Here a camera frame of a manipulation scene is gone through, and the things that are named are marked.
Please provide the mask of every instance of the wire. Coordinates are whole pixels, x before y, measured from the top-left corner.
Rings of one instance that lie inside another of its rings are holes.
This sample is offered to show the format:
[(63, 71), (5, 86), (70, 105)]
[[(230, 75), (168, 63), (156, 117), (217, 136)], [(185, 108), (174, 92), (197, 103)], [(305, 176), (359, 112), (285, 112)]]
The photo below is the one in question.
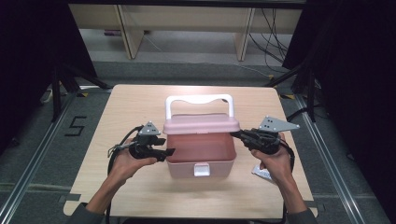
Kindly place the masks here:
[[(142, 130), (144, 126), (138, 126), (138, 127), (134, 127), (131, 131), (129, 131), (125, 137), (120, 141), (120, 146), (122, 146), (125, 141), (128, 139), (128, 137), (135, 131), (140, 131)], [(113, 168), (113, 164), (114, 164), (114, 160), (117, 158), (117, 156), (119, 155), (120, 149), (118, 147), (112, 147), (110, 150), (112, 150), (111, 153), (111, 157), (110, 160), (108, 161), (108, 166), (107, 166), (107, 175), (110, 174), (111, 169)], [(107, 206), (107, 210), (106, 210), (106, 224), (110, 223), (110, 211), (111, 211), (111, 202), (108, 204)]]
[[(315, 107), (321, 107), (321, 106), (323, 106), (323, 105), (322, 105), (322, 104), (317, 104), (317, 105), (314, 105), (314, 108), (315, 108)], [(291, 121), (292, 121), (295, 117), (297, 117), (299, 114), (304, 113), (304, 112), (306, 112), (306, 111), (308, 111), (308, 107), (304, 107), (304, 108), (302, 108), (302, 109), (297, 110), (296, 112), (292, 113), (290, 116), (287, 117), (287, 121), (288, 121), (288, 122), (291, 122)]]
[(273, 53), (271, 53), (270, 51), (267, 50), (267, 49), (268, 49), (268, 42), (267, 42), (267, 46), (266, 46), (265, 48), (263, 48), (259, 43), (256, 42), (256, 40), (253, 38), (253, 36), (252, 36), (251, 34), (249, 34), (249, 36), (250, 36), (251, 40), (253, 41), (253, 43), (257, 46), (257, 48), (259, 48), (260, 50), (262, 50), (262, 51), (265, 53), (265, 55), (264, 55), (265, 65), (266, 65), (270, 70), (272, 70), (272, 71), (274, 71), (274, 72), (285, 73), (285, 72), (278, 71), (278, 70), (272, 68), (272, 67), (268, 64), (268, 62), (267, 62), (267, 55), (270, 55), (270, 56), (273, 57), (274, 59), (278, 60), (280, 63), (283, 63), (283, 61), (282, 61), (281, 59), (279, 59), (279, 58), (276, 57)]
[[(289, 144), (283, 139), (280, 139), (280, 143), (279, 144), (288, 151), (289, 156), (290, 156), (290, 169), (293, 172), (294, 162), (295, 162), (294, 151), (293, 151), (293, 149), (291, 149), (291, 147), (289, 147)], [(258, 222), (258, 223), (261, 223), (261, 224), (284, 224), (284, 223), (286, 223), (286, 214), (287, 213), (288, 213), (288, 210), (286, 208), (285, 203), (283, 203), (283, 213), (282, 213), (282, 219), (280, 219), (280, 221), (278, 221), (278, 222), (265, 222), (265, 221), (261, 221), (261, 220), (254, 220), (254, 222)]]
[(279, 39), (277, 38), (277, 32), (276, 32), (276, 9), (273, 8), (273, 26), (271, 27), (270, 22), (267, 19), (267, 16), (265, 15), (264, 9), (262, 8), (262, 15), (264, 16), (268, 27), (271, 30), (271, 34), (274, 35), (274, 38), (276, 39), (276, 43), (278, 44), (278, 47), (281, 48), (283, 47), (285, 50), (288, 50), (288, 47), (286, 47), (284, 44), (282, 44)]
[[(164, 52), (162, 49), (160, 49), (156, 44), (154, 44), (154, 42), (153, 42), (150, 38), (146, 37), (145, 35), (144, 35), (144, 38), (147, 39), (147, 41), (148, 41), (155, 49), (157, 49), (159, 52), (165, 53), (165, 52)], [(167, 57), (167, 56), (164, 55), (164, 54), (162, 54), (162, 56), (163, 56), (166, 60), (169, 60), (170, 62), (176, 62), (176, 63), (192, 63), (192, 62), (187, 62), (187, 61), (182, 61), (182, 60), (174, 60), (174, 59), (171, 59), (171, 58)], [(192, 64), (215, 64), (215, 63), (192, 63)], [(237, 66), (237, 67), (240, 67), (240, 68), (243, 68), (243, 69), (247, 69), (247, 70), (250, 70), (250, 71), (259, 73), (259, 74), (261, 74), (261, 75), (263, 75), (263, 76), (265, 76), (265, 77), (270, 77), (269, 75), (264, 74), (263, 72), (261, 72), (261, 71), (259, 71), (259, 70), (257, 70), (257, 69), (254, 69), (254, 68), (245, 67), (245, 66), (243, 66), (243, 65), (239, 65), (239, 64), (235, 64), (235, 63), (225, 63), (225, 64), (227, 64), (227, 65), (234, 65), (234, 66)]]
[(264, 34), (261, 34), (261, 35), (262, 35), (262, 38), (263, 38), (266, 42), (269, 42), (270, 45), (271, 45), (272, 47), (279, 48), (278, 45), (275, 45), (275, 44), (271, 43), (271, 42), (267, 39), (267, 37), (264, 36)]

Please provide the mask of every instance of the box latch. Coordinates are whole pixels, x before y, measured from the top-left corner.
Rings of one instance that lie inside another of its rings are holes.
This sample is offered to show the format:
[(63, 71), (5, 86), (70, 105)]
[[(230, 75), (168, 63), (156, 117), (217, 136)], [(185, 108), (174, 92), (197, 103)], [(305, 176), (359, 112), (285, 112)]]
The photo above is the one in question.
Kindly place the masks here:
[(208, 176), (210, 175), (210, 167), (207, 162), (198, 162), (194, 165), (195, 176)]

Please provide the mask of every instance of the gray floor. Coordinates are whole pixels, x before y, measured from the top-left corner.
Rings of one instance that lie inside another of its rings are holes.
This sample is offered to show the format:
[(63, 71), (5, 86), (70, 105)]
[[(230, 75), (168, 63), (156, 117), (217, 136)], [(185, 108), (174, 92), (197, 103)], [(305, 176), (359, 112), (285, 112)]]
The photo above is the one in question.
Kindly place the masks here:
[[(238, 62), (232, 34), (150, 32), (146, 34), (136, 59), (130, 61), (126, 58), (119, 36), (104, 36), (100, 30), (81, 30), (81, 33), (98, 76), (109, 84), (260, 86), (269, 80), (267, 76), (278, 77), (285, 71), (279, 67), (277, 60), (266, 57), (251, 41), (246, 59)], [(264, 43), (260, 35), (254, 37)], [(279, 36), (286, 46), (290, 38), (290, 35)], [(276, 48), (269, 50), (281, 57)], [(197, 73), (202, 73), (203, 77), (197, 78)], [(90, 85), (83, 80), (79, 82)], [(276, 89), (279, 93), (289, 94), (291, 83), (292, 80), (285, 81)], [(16, 211), (13, 211), (10, 223), (63, 223), (67, 219), (63, 213), (64, 196), (73, 185), (108, 96), (109, 93), (104, 91), (93, 91), (86, 97), (63, 96), (64, 102), (73, 100), (29, 188)], [(280, 101), (287, 116), (299, 108), (296, 100)], [(365, 223), (389, 223), (359, 168), (346, 156), (347, 148), (332, 121), (327, 118), (326, 111), (318, 108), (315, 112), (320, 134)], [(21, 144), (9, 148), (0, 158), (0, 202), (6, 201), (13, 186), (20, 180), (51, 125), (51, 116), (51, 104), (40, 106), (18, 134)], [(67, 137), (68, 133), (77, 131), (70, 129), (76, 116), (84, 117), (75, 123), (84, 126), (84, 130), (79, 137)], [(319, 223), (359, 223), (348, 215), (304, 117), (298, 116), (293, 122), (302, 126), (301, 130), (293, 131), (293, 138), (318, 207)]]

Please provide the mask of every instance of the table surface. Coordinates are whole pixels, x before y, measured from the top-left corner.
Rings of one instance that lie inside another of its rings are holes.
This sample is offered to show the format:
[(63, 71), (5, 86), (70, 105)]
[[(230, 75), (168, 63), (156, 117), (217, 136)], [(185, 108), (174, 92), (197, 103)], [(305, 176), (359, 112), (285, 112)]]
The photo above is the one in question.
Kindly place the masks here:
[[(116, 86), (70, 192), (80, 194), (79, 201), (67, 201), (64, 212), (71, 215), (80, 202), (87, 203), (99, 189), (106, 178), (108, 149), (118, 144), (133, 127), (152, 121), (159, 130), (163, 129), (166, 97), (223, 93), (233, 97), (234, 116), (241, 129), (258, 128), (266, 115), (286, 120), (276, 90), (272, 88)], [(228, 104), (220, 100), (206, 105), (172, 103), (172, 114), (215, 112), (228, 113)], [(291, 133), (285, 132), (285, 137), (296, 154), (293, 175), (299, 190), (305, 201), (313, 201)], [(229, 176), (174, 179), (169, 174), (167, 162), (157, 162), (140, 169), (119, 190), (112, 202), (111, 216), (281, 218), (283, 200), (279, 189), (251, 173), (259, 161), (239, 139), (234, 139), (234, 143), (237, 156)], [(166, 149), (166, 144), (156, 148)]]

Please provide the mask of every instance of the metal bracket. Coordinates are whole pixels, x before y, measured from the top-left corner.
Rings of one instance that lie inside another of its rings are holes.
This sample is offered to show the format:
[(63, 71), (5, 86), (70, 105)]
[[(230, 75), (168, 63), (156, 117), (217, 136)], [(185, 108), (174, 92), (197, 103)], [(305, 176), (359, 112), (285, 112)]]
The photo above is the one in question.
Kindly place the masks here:
[(160, 135), (161, 132), (155, 127), (155, 125), (149, 121), (142, 130), (139, 132), (140, 135)]
[(265, 119), (262, 121), (262, 123), (259, 126), (260, 130), (270, 133), (279, 133), (279, 132), (284, 132), (299, 128), (300, 125), (298, 124), (289, 123), (281, 119), (274, 119), (269, 116), (265, 116)]

